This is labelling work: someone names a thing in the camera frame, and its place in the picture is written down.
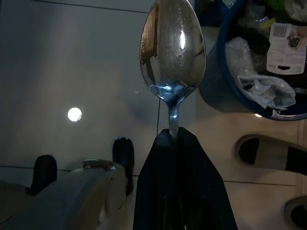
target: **tiled floor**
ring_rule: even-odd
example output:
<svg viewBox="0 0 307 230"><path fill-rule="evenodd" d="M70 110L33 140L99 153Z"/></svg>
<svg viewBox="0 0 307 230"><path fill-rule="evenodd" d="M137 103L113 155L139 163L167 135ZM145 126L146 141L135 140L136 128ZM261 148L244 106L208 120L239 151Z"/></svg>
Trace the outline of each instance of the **tiled floor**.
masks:
<svg viewBox="0 0 307 230"><path fill-rule="evenodd" d="M0 180L30 186L32 170L22 167L32 167L46 153L63 170L80 167L85 158L110 160L113 139L120 135L134 143L136 181L157 131L167 128L166 106L146 89L139 70L146 13L2 0L0 14L0 106L5 111L0 165L6 166L0 167ZM203 32L209 53L218 29ZM71 107L82 110L79 122L68 120ZM251 133L307 147L307 122L221 113L195 92L181 106L180 126L198 137L225 180L240 230L287 229L282 206L307 194L307 180L246 167L235 160L233 147ZM134 196L100 228L131 230Z"/></svg>

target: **tile grout line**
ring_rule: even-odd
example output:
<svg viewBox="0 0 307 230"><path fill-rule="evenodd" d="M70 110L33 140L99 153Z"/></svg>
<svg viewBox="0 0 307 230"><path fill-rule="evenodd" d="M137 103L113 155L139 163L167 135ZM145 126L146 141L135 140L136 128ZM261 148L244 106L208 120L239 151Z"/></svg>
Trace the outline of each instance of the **tile grout line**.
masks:
<svg viewBox="0 0 307 230"><path fill-rule="evenodd" d="M112 10L112 11L125 11L125 12L148 14L148 12L145 12L145 11L133 11L133 10L124 10L124 9L116 9L116 8L108 8L108 7L79 5L79 4L64 3L64 2L57 2L57 1L48 1L48 0L31 0L31 1L42 2L42 3L51 3L51 4L59 4L59 5L66 5L66 6L81 6L81 7L94 8L94 9L103 9L103 10Z"/></svg>
<svg viewBox="0 0 307 230"><path fill-rule="evenodd" d="M240 183L240 184L264 184L264 185L277 185L277 186L288 186L288 187L296 186L296 185L291 185L291 184L271 184L271 183L244 182L244 181L223 181L223 182Z"/></svg>
<svg viewBox="0 0 307 230"><path fill-rule="evenodd" d="M23 167L23 166L9 166L9 165L0 165L0 168L11 168L11 169L34 169L34 167ZM68 169L58 169L62 172L71 172L72 170Z"/></svg>

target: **metal spoon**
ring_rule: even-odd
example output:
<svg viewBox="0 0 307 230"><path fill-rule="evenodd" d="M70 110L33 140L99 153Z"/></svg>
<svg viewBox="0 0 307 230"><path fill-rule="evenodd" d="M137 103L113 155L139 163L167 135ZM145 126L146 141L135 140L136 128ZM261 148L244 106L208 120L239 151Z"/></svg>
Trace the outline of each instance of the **metal spoon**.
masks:
<svg viewBox="0 0 307 230"><path fill-rule="evenodd" d="M157 0L144 25L140 64L147 87L168 106L169 133L178 133L180 103L200 84L206 66L201 26L187 0Z"/></svg>

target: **blue bin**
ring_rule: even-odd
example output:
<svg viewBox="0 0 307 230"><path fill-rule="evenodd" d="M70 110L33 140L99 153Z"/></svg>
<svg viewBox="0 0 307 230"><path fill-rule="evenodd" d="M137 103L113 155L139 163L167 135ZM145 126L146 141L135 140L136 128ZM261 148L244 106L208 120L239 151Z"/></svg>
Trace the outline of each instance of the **blue bin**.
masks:
<svg viewBox="0 0 307 230"><path fill-rule="evenodd" d="M279 121L294 121L307 118L307 96L296 94L296 104L280 114L273 114L272 109L263 109L259 104L247 98L234 82L226 64L225 43L229 25L236 13L245 7L246 0L237 0L225 17L218 41L207 56L206 71L200 84L204 101L221 112L250 112Z"/></svg>

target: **slipper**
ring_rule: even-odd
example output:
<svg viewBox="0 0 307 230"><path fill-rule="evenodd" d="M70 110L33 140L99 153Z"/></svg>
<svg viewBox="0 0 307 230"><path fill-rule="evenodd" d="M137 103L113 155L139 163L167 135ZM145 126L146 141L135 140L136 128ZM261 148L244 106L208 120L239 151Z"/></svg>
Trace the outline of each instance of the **slipper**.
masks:
<svg viewBox="0 0 307 230"><path fill-rule="evenodd" d="M292 199L284 205L283 216L294 230L307 230L307 196Z"/></svg>
<svg viewBox="0 0 307 230"><path fill-rule="evenodd" d="M235 155L237 160L251 167L305 174L305 170L300 171L300 164L307 163L307 149L287 141L263 135L246 135L237 141Z"/></svg>

